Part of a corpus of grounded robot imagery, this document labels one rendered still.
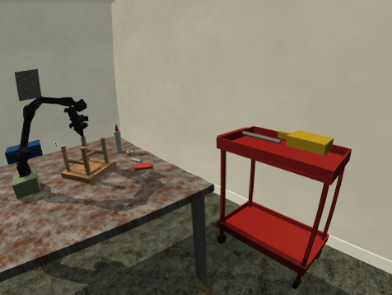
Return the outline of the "red flat block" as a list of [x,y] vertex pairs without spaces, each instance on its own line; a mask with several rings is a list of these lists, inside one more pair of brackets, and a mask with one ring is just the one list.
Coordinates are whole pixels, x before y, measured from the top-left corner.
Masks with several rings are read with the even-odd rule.
[[152,168],[152,166],[151,166],[151,163],[150,163],[150,162],[147,162],[147,163],[140,163],[140,164],[134,164],[134,169],[135,169],[135,171],[144,170],[144,169],[151,169],[151,168]]

